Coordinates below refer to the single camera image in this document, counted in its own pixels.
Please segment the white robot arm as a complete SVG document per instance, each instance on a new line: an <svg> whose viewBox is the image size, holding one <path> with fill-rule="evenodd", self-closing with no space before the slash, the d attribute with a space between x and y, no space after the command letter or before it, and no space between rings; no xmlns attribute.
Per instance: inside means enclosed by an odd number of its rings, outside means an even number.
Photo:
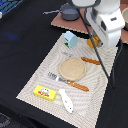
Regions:
<svg viewBox="0 0 128 128"><path fill-rule="evenodd" d="M71 0L71 3L87 9L86 18L105 47L117 45L125 26L120 0Z"/></svg>

